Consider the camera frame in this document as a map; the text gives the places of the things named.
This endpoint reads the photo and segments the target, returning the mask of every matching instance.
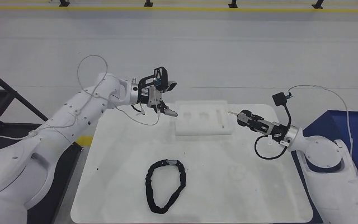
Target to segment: gray floor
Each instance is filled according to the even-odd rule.
[[[337,91],[358,110],[358,17],[340,13],[252,13],[184,11],[0,11],[1,78],[51,116],[80,88],[79,61],[106,58],[109,72],[123,79],[148,76],[165,66],[178,86],[176,100],[228,100],[269,104],[271,95],[298,84]],[[89,59],[81,81],[90,86],[103,62]],[[293,91],[293,124],[306,127],[327,109],[343,110],[322,90]],[[286,122],[282,108],[275,108]],[[4,122],[41,122],[14,103]],[[95,126],[84,134],[92,135]],[[70,207],[86,153],[59,213],[71,223]]]

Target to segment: table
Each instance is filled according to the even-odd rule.
[[[228,105],[278,122],[268,105]],[[135,119],[154,123],[156,114]],[[175,136],[174,119],[161,115],[155,126],[133,122],[117,110],[99,120],[71,210],[76,223],[257,223],[309,222],[313,212],[289,153],[273,161],[256,156],[259,133],[236,123],[226,136]],[[281,146],[269,139],[258,143],[264,156]],[[145,176],[151,164],[180,160],[186,188],[166,214],[152,213],[145,197]],[[175,166],[156,169],[152,187],[163,207],[180,184]]]

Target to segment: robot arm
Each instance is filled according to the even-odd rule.
[[[332,141],[322,137],[304,137],[301,128],[297,128],[291,125],[291,115],[287,109],[287,97],[283,92],[273,95],[276,106],[283,106],[288,114],[288,125],[282,125],[276,122],[269,122],[264,118],[252,114],[248,110],[243,110],[237,115],[237,123],[243,127],[248,127],[254,132],[260,132],[264,136],[272,136],[272,139],[284,147],[282,153],[279,156],[264,159],[279,158],[286,150],[289,152],[300,151],[307,159],[307,162],[311,169],[320,172],[333,172],[339,170],[341,167],[342,153],[339,147]]]
[[[301,128],[291,125],[291,117],[286,107],[284,93],[273,95],[276,106],[284,106],[289,116],[287,126],[269,122],[264,118],[243,110],[237,116],[237,123],[260,132],[260,138],[272,136],[272,139],[283,146],[278,156],[285,151],[297,151],[308,193],[324,223],[351,224],[358,220],[358,172],[350,157],[348,148],[342,140],[334,142],[322,136],[304,137]]]
[[[176,82],[168,81],[165,68],[138,84],[113,74],[99,74],[96,84],[67,101],[48,121],[29,135],[0,150],[0,217],[4,223],[26,223],[27,209],[40,202],[51,187],[62,153],[106,109],[120,105],[147,104],[169,116],[177,113],[165,105],[162,94]],[[125,89],[124,96],[120,89]]]

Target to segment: metal clasp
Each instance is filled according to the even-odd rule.
[[[177,164],[177,160],[167,160],[167,163],[171,166],[175,166]]]

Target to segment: black metal frame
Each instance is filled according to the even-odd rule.
[[[59,7],[67,7],[69,5],[69,2],[66,2],[66,0],[60,0],[60,3]]]
[[[323,9],[323,7],[321,6],[324,0],[317,0],[316,4],[313,4],[313,8],[315,9]]]
[[[150,0],[146,0],[144,6],[145,6],[145,7],[152,7],[152,6],[153,6],[153,2],[151,2]]]
[[[236,0],[231,0],[231,3],[229,4],[229,8],[237,8]]]
[[[34,107],[30,102],[28,102],[25,98],[23,98],[16,90],[11,88],[4,80],[0,78],[0,86],[3,90],[0,90],[0,96],[4,96],[4,100],[0,101],[0,116],[5,112],[5,110],[10,106],[11,102],[14,99],[17,99],[20,103],[24,104],[27,108],[29,108],[34,114],[36,114],[43,121],[47,121],[48,118],[41,113],[36,107]],[[72,145],[79,147],[82,150],[82,147],[73,142]]]

